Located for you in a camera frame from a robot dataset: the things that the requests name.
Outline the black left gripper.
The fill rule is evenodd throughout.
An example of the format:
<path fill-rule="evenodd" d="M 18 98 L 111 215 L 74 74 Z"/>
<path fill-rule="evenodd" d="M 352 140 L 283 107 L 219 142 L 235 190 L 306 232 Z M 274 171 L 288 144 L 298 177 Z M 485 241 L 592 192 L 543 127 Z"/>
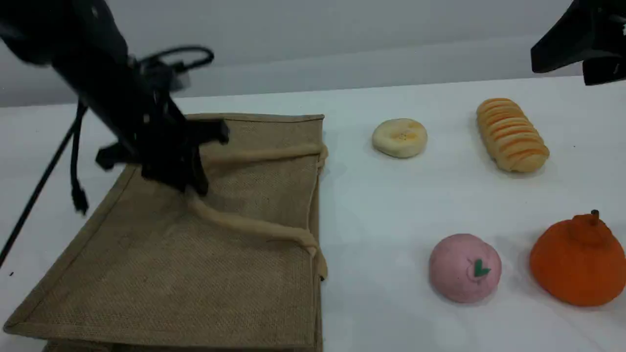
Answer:
<path fill-rule="evenodd" d="M 117 163 L 141 164 L 141 176 L 171 189 L 186 185 L 205 196 L 208 180 L 199 146 L 225 145 L 230 129 L 222 119 L 188 120 L 171 98 L 183 87 L 182 76 L 207 62 L 140 62 L 119 87 L 123 136 L 98 151 L 96 162 L 105 170 Z M 186 152 L 186 161 L 181 158 Z"/>

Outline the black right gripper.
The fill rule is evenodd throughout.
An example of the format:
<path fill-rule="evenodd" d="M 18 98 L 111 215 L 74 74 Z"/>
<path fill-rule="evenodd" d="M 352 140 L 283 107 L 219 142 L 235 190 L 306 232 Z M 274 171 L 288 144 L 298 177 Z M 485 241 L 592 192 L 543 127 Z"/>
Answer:
<path fill-rule="evenodd" d="M 586 86 L 626 80 L 624 0 L 573 0 L 531 49 L 534 73 L 582 62 Z"/>

